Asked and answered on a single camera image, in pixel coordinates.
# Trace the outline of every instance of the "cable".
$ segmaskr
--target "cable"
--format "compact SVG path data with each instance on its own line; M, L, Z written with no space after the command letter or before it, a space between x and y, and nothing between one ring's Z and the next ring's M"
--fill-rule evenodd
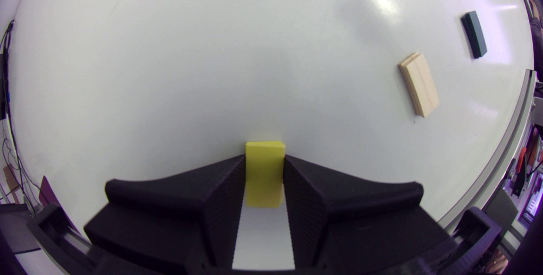
M21 181L19 183L19 186L21 188L21 191L23 192L23 196L25 196L25 198L27 198L27 200L31 202L30 198L28 197L27 193L25 192L25 181L23 180L23 176L25 177L27 182L31 183L33 186L38 188L40 192L41 192L41 188L39 188L39 186L37 186L31 180L31 178L28 176L24 166L22 165L21 158L19 157L19 151L17 150L17 142L15 140L15 134L13 133L13 128L12 128L12 124L11 124L11 108L10 108L9 95L8 95L8 59L9 59L9 48L11 46L11 31L13 29L14 24L15 24L15 20L12 20L9 23L8 28L6 29L6 32L4 33L4 36L2 37L2 41L0 42L0 45L2 45L3 54L4 54L4 59L3 59L3 61L1 63L4 64L4 75L2 75L2 76L4 78L3 85L4 85L4 97L5 97L5 101L6 101L6 116L7 116L8 122L9 122L9 132L11 134L11 143L13 145L13 149L11 149L8 146L9 152L8 152L8 157L6 158L6 153L4 151L4 145L6 145L6 142L9 142L9 140L8 140L8 138L7 138L8 136L6 134L6 126L5 126L4 122L2 121L3 136L4 136L4 142L2 143L2 156L4 157L4 160L6 161L6 164L8 165L8 168L9 168L11 174L13 175L14 179L17 180L17 178L15 177L15 173L12 170L13 165L8 160L9 159L9 154L11 153L11 151L15 150L15 155L12 155L12 157L15 159L15 163L17 163L16 171L19 171L19 179ZM32 190L32 187L30 187L30 194L32 195L34 201L40 207L43 208L43 206L36 199L36 197L34 195L34 192ZM33 204L30 204L30 206L33 209L33 212L35 213Z
M530 177L532 175L532 173L534 173L535 171L537 171L537 169L539 169L539 166L543 163L543 160L539 163L539 165L537 165L537 167L535 167L535 169L531 170L530 173L528 173L528 176L527 177Z
M19 186L17 186L15 189L11 190L10 192L8 192L6 194L6 197L8 197L8 195L10 195L12 192L16 191L16 190L19 190Z

